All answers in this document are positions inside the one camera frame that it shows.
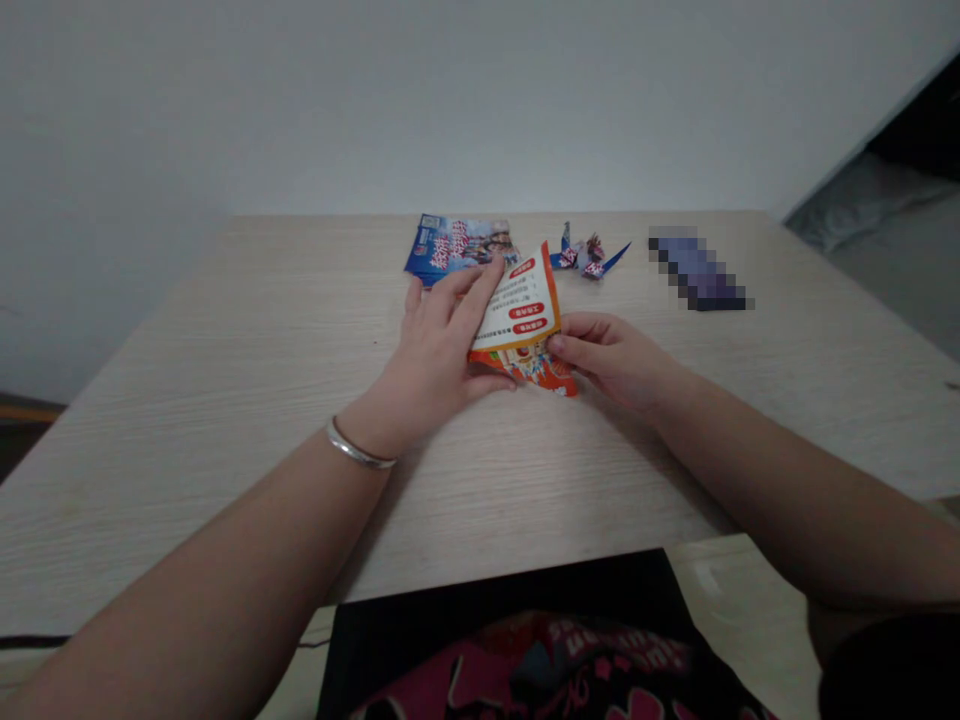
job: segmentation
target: bangle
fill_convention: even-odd
[[[389,470],[397,464],[397,458],[393,458],[393,460],[384,460],[383,458],[368,455],[352,442],[347,440],[343,435],[340,434],[340,430],[337,429],[336,416],[330,418],[330,422],[327,423],[327,439],[330,440],[331,445],[333,445],[337,450],[342,452],[351,460],[355,460],[371,470]]]

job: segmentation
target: paper crane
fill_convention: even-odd
[[[609,260],[600,245],[600,238],[596,233],[589,240],[581,240],[576,245],[570,244],[570,223],[563,224],[563,237],[560,239],[560,252],[550,255],[550,265],[562,270],[575,267],[580,274],[591,280],[599,280],[616,265],[632,243],[618,252]]]

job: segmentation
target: red label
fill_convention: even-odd
[[[536,320],[530,320],[525,323],[518,323],[513,326],[513,331],[517,335],[522,335],[523,333],[533,332],[534,330],[539,330],[542,327],[547,326],[546,318],[537,318]]]
[[[533,258],[530,258],[529,260],[524,260],[522,263],[520,263],[520,267],[515,268],[514,271],[510,273],[510,279],[513,280],[513,278],[515,278],[517,275],[523,275],[527,270],[529,270],[533,266],[534,266]]]
[[[522,317],[530,317],[531,315],[539,315],[543,312],[543,303],[533,303],[532,305],[524,305],[523,307],[514,308],[510,311],[510,317],[514,320],[519,320]]]

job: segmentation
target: wooden table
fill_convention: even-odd
[[[529,254],[634,247],[561,308],[617,313],[916,498],[960,489],[960,366],[760,213],[510,218]],[[0,635],[69,633],[361,393],[398,337],[415,217],[236,219],[0,489]],[[645,248],[695,225],[756,308],[687,310]],[[332,599],[702,539],[728,520],[595,393],[489,397],[404,458]]]

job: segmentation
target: forearm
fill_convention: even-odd
[[[23,715],[237,717],[269,699],[387,473],[323,433],[101,612],[15,698]]]
[[[661,438],[793,585],[827,605],[960,600],[960,533],[706,380],[651,416]]]

